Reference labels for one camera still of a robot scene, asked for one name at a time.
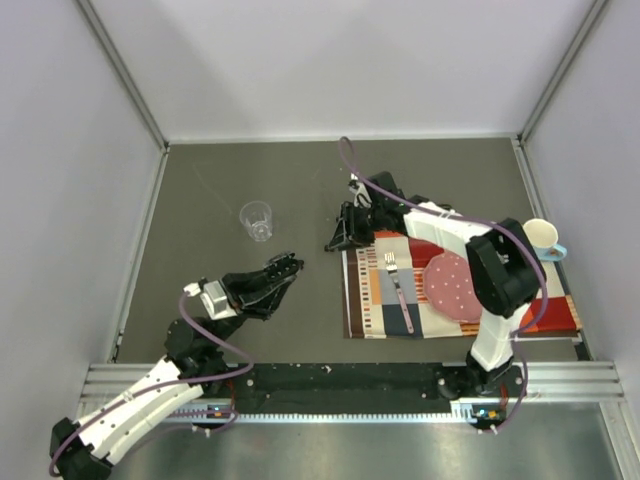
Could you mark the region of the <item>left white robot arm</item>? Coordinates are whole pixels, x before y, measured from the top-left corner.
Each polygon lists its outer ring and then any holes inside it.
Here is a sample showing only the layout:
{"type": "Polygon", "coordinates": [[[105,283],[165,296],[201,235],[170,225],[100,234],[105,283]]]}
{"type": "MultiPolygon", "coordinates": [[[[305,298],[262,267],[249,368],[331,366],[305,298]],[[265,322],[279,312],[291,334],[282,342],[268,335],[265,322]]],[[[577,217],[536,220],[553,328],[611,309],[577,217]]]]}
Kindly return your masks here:
{"type": "Polygon", "coordinates": [[[259,270],[186,285],[161,359],[94,412],[54,425],[50,476],[108,478],[124,455],[178,408],[216,396],[227,381],[249,373],[254,360],[229,337],[249,319],[270,319],[303,268],[303,260],[285,252],[259,270]]]}

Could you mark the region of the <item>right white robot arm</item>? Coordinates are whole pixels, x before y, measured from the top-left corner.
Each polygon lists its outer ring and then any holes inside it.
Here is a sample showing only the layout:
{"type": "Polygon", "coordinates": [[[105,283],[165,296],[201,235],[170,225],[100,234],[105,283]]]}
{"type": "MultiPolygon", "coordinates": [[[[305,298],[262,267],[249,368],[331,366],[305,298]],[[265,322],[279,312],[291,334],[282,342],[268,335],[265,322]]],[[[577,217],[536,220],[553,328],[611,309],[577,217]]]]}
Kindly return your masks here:
{"type": "Polygon", "coordinates": [[[352,175],[326,251],[373,245],[378,232],[393,232],[428,242],[462,260],[469,288],[479,301],[479,329],[466,357],[466,380],[476,394],[498,389],[512,366],[513,342],[536,296],[545,295],[546,275],[520,222],[491,222],[464,216],[447,204],[415,195],[407,198],[393,176],[352,175]]]}

